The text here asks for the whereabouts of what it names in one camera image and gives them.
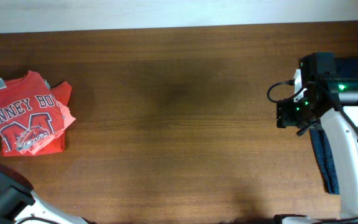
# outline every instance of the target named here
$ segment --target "wire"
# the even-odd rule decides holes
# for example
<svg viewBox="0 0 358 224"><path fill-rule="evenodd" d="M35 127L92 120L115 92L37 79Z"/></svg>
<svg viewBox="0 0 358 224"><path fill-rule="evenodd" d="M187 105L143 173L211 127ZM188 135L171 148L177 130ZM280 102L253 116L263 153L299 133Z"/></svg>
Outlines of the wire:
<svg viewBox="0 0 358 224"><path fill-rule="evenodd" d="M53 222L53 221L50 221L50 220L46 220L46 219L43 219L43 218L38 218L38 217L29 217L29 218L25 218L23 219L22 221L16 223L16 224L22 224L22 223L25 223L27 221L40 221L40 222L44 222L44 223L49 223L49 224L59 224L57 222Z"/></svg>
<svg viewBox="0 0 358 224"><path fill-rule="evenodd" d="M306 82L294 95L290 96L289 98L285 98L282 100L273 100L270 97L270 91L278 86L278 85L283 85L283 84L289 84L286 82L281 82L281 83L276 83L274 85L272 85L268 91L267 91L267 98L274 103L283 103L283 102L287 102L290 101L292 99L294 99L296 96L298 96L307 86L315 86L317 88L319 88L321 91L324 92L324 94L326 95L327 98L329 98L329 100L333 103L334 105L334 109L338 112L340 112L340 114L343 116L343 118L346 120L346 122L349 123L349 125L352 127L352 129L354 130L354 132L357 134L358 137L358 128L357 126L353 123L353 121L350 119L350 117L345 113L345 111L343 110L340 102L336 101L330 94L330 92L327 91L327 89L325 89L324 86L322 86L320 83L317 82ZM343 218L340 220L331 220L331 221L321 221L321 222L316 222L313 224L323 224L323 223L349 223L349 222L358 222L358 217L354 217L354 218Z"/></svg>

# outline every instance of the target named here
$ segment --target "wooden table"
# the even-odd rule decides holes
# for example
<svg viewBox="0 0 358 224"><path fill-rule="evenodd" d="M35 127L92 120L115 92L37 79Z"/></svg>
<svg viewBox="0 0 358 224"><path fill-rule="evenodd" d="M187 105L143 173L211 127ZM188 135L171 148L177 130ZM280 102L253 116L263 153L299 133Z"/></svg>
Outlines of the wooden table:
<svg viewBox="0 0 358 224"><path fill-rule="evenodd" d="M66 80L77 118L64 153L0 162L98 223L338 217L310 137L266 99L313 52L358 56L358 22L0 34L0 77Z"/></svg>

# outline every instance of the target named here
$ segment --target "green led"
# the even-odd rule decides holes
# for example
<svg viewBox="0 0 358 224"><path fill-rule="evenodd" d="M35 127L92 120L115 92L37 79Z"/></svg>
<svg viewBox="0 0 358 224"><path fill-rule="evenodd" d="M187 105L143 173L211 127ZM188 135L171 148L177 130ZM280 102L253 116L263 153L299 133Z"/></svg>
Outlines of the green led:
<svg viewBox="0 0 358 224"><path fill-rule="evenodd" d="M343 84L339 84L339 85L338 85L338 88L339 88L339 90L344 90L344 89L346 88L346 86L343 85Z"/></svg>

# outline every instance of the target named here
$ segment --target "folded navy cloth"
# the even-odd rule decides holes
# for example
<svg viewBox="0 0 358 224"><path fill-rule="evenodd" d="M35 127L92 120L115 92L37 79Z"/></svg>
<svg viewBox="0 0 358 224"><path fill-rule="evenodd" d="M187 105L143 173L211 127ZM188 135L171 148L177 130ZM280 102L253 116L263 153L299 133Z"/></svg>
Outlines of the folded navy cloth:
<svg viewBox="0 0 358 224"><path fill-rule="evenodd" d="M358 77L358 58L339 58L335 63L337 74L344 77ZM310 138L327 192L339 194L333 154L326 133L322 130L310 130Z"/></svg>

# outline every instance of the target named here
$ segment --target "white wall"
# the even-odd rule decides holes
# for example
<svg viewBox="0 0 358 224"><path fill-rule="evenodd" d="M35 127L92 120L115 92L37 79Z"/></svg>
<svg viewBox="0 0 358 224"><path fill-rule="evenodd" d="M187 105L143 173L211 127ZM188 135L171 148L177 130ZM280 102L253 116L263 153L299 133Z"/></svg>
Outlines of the white wall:
<svg viewBox="0 0 358 224"><path fill-rule="evenodd" d="M358 20L358 0L0 0L0 32Z"/></svg>

